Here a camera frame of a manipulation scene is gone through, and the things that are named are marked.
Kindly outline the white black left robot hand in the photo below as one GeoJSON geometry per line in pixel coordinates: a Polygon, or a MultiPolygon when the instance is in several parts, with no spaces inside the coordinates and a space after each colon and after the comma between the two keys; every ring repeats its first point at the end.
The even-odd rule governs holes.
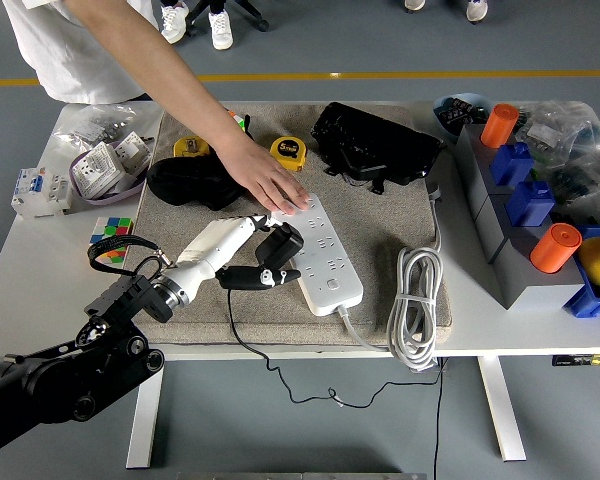
{"type": "Polygon", "coordinates": [[[267,215],[212,221],[164,270],[154,288],[170,306],[186,306],[202,282],[217,279],[226,290],[267,290],[301,277],[283,266],[303,247],[298,230],[267,215]],[[234,254],[259,231],[271,234],[256,248],[256,266],[230,266],[234,254]]]}

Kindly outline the person's right hand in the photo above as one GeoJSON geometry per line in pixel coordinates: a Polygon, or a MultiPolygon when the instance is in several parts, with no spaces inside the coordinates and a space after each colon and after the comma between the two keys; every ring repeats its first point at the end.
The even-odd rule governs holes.
{"type": "Polygon", "coordinates": [[[263,147],[248,137],[216,149],[230,176],[265,209],[292,215],[308,208],[309,194],[263,147]]]}

